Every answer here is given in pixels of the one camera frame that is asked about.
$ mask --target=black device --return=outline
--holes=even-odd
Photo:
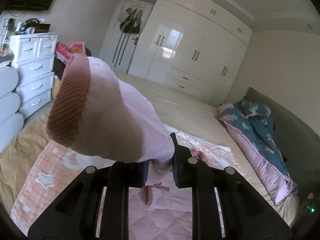
[[[193,240],[290,240],[292,231],[264,198],[232,167],[218,170],[175,145],[172,169],[176,186],[192,188]],[[127,240],[128,190],[143,187],[148,162],[116,162],[112,167],[87,167],[31,225],[30,240]],[[107,187],[95,237],[103,188]],[[223,213],[222,238],[216,191]]]

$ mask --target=wall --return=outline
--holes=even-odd
[[[98,56],[102,42],[119,0],[53,0],[49,11],[28,11],[21,17],[13,17],[8,11],[0,15],[0,26],[6,18],[23,22],[29,18],[44,18],[51,24],[50,31],[59,35],[59,41],[72,44],[84,41],[86,47]],[[20,15],[23,11],[10,11]]]
[[[225,102],[240,100],[249,87],[281,104],[320,135],[320,36],[254,32]]]

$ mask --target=gray headboard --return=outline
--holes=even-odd
[[[244,99],[271,109],[276,124],[273,139],[288,159],[285,164],[299,186],[300,198],[320,192],[320,137],[293,113],[255,89],[249,88]]]

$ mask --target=beige bed sheet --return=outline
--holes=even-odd
[[[215,107],[145,79],[125,73],[116,73],[116,75],[119,79],[136,87],[153,104],[163,123],[207,141],[230,147],[245,173],[245,178],[279,215],[291,224],[298,210],[299,200],[291,195],[280,206],[274,205],[241,149],[228,134],[224,125],[214,118],[218,114]],[[42,115],[20,132],[0,155],[0,197],[9,213],[33,164],[49,142],[45,131],[46,121],[47,115]]]

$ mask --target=wardrobe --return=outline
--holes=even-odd
[[[251,33],[211,0],[156,0],[128,73],[218,106],[233,84]]]

